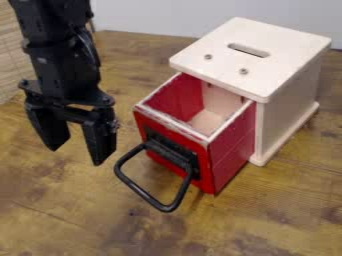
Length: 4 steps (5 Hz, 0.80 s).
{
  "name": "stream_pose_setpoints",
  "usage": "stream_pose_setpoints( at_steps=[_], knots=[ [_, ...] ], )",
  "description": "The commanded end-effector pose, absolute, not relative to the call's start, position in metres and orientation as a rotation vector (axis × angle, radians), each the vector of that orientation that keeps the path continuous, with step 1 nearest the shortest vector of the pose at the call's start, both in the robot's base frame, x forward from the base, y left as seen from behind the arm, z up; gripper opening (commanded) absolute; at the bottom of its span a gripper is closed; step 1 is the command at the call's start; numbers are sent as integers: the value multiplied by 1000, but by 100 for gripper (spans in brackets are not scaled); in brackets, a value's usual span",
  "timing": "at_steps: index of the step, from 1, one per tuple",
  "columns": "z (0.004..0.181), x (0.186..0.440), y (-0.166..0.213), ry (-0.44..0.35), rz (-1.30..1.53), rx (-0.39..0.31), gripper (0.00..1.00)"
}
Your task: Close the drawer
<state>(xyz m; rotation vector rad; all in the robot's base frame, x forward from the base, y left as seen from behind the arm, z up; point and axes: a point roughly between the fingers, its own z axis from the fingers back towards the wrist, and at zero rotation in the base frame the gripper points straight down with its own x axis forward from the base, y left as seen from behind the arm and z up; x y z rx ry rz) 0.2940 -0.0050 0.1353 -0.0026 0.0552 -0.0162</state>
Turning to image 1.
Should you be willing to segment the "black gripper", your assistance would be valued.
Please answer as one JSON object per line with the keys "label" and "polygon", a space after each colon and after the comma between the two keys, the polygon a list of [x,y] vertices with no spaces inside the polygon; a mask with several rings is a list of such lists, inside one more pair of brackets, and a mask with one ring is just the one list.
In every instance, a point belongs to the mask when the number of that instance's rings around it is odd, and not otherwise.
{"label": "black gripper", "polygon": [[36,79],[23,81],[26,112],[51,151],[71,137],[67,122],[82,124],[95,166],[117,151],[119,122],[114,98],[100,89],[100,59],[92,36],[76,33],[63,40],[23,40]]}

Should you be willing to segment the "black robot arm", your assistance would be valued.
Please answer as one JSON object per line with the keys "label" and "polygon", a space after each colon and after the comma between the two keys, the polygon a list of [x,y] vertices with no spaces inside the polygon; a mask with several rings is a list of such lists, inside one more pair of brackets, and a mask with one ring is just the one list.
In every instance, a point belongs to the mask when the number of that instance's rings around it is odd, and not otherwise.
{"label": "black robot arm", "polygon": [[82,126],[92,163],[117,150],[114,98],[99,88],[100,59],[87,23],[90,0],[8,0],[36,78],[24,79],[26,112],[52,151],[70,140],[68,125]]}

